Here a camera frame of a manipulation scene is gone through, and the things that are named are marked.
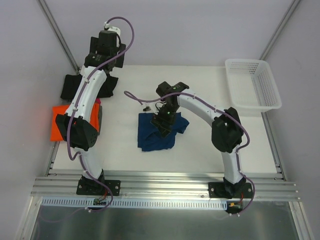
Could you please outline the blue t shirt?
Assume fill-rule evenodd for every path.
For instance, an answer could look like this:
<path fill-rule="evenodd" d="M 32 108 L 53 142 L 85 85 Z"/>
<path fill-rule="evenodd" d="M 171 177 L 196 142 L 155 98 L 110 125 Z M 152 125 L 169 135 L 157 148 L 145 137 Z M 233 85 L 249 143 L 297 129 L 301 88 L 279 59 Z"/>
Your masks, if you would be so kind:
<path fill-rule="evenodd" d="M 176 114 L 172 131 L 166 137 L 162 137 L 159 130 L 151 123 L 152 117 L 152 113 L 138 114 L 137 147 L 141 148 L 142 152 L 172 149 L 177 133 L 183 134 L 190 124 L 179 112 Z"/>

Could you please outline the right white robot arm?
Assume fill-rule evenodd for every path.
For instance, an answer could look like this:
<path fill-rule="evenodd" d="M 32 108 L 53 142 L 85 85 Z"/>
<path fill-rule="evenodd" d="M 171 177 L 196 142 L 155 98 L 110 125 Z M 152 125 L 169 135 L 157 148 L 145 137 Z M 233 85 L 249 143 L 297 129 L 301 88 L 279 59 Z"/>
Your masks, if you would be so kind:
<path fill-rule="evenodd" d="M 184 108 L 200 117 L 211 127 L 211 142 L 221 152 L 224 165 L 224 193 L 228 197 L 236 197 L 242 191 L 240 181 L 243 176 L 239 172 L 236 150 L 242 143 L 244 130 L 238 112 L 230 107 L 224 111 L 209 105 L 183 82 L 173 86 L 166 81 L 158 85 L 156 93 L 164 104 L 153 115 L 151 123 L 158 129 L 161 137 L 171 133 L 178 119 L 177 110 Z"/>

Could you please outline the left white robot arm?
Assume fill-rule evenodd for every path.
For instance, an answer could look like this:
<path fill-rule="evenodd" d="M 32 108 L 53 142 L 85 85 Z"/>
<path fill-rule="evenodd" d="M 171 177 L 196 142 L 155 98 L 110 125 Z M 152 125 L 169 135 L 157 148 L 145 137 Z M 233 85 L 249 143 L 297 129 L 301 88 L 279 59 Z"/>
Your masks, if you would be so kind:
<path fill-rule="evenodd" d="M 113 68 L 122 68 L 126 45 L 122 43 L 121 31 L 107 26 L 98 37 L 91 37 L 89 54 L 85 57 L 75 95 L 63 114 L 57 114 L 55 123 L 67 143 L 69 158 L 79 158 L 82 177 L 88 180 L 87 187 L 93 194 L 104 191 L 103 168 L 95 156 L 93 147 L 99 130 L 91 123 L 91 114 L 99 91 L 110 77 Z"/>

